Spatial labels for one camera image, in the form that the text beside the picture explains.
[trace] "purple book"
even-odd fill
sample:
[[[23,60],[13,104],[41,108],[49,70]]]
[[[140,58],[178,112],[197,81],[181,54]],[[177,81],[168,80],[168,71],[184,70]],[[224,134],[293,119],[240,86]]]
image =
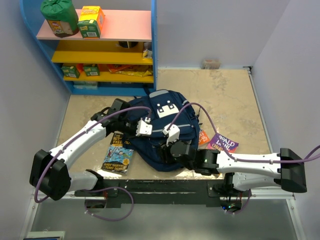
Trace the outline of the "purple book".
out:
[[[221,144],[224,145],[224,147],[228,150],[229,153],[234,153],[239,146],[239,143],[230,140],[229,138],[226,138],[225,136],[222,136],[221,134],[216,134],[213,136],[211,141],[208,143],[208,146],[206,146],[207,149],[217,149],[219,151],[223,151],[223,147]]]

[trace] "green bag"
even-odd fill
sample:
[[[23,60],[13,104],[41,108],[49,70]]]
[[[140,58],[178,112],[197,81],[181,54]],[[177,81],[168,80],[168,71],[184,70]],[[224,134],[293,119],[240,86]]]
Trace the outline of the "green bag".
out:
[[[64,38],[79,32],[78,15],[71,0],[44,0],[40,10],[57,37]]]

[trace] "pink shelf board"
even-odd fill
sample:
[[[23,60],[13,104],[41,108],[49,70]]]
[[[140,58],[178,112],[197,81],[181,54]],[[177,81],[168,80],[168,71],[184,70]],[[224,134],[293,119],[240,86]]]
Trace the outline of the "pink shelf board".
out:
[[[99,39],[86,41],[135,41],[151,42],[151,11],[103,10],[105,21]],[[81,9],[76,9],[78,16]],[[39,40],[83,40],[81,33],[73,36],[57,37],[45,20],[36,38]]]

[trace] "table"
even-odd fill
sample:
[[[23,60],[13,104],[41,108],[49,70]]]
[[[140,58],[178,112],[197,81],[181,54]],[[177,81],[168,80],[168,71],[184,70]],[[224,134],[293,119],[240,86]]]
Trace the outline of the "table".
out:
[[[248,71],[245,69],[161,69],[157,89],[182,93],[190,102],[203,105],[209,112],[218,132],[238,142],[236,152],[241,154],[268,154],[270,149]],[[79,131],[90,117],[111,106],[114,96],[71,95],[62,124],[58,144]],[[118,97],[130,101],[133,97]],[[214,131],[206,115],[200,112],[200,122],[207,135]],[[187,169],[158,172],[134,153],[127,175],[101,170],[112,134],[96,143],[71,167],[71,172],[92,169],[105,179],[130,180],[201,180],[221,179],[221,175],[202,176]]]

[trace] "white wall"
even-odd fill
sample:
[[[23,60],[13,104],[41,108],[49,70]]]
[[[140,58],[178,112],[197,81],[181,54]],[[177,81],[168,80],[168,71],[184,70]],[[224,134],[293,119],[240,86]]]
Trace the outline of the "white wall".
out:
[[[159,67],[252,66],[290,0],[157,0]],[[151,0],[91,0],[105,9],[150,10]],[[87,0],[73,0],[76,8]]]
[[[50,149],[69,99],[21,18],[0,1],[0,239],[18,239],[30,203],[34,154]]]
[[[301,157],[320,144],[320,1],[291,0],[253,66],[274,151]],[[308,193],[296,194],[309,240],[320,236],[320,161],[305,164]]]

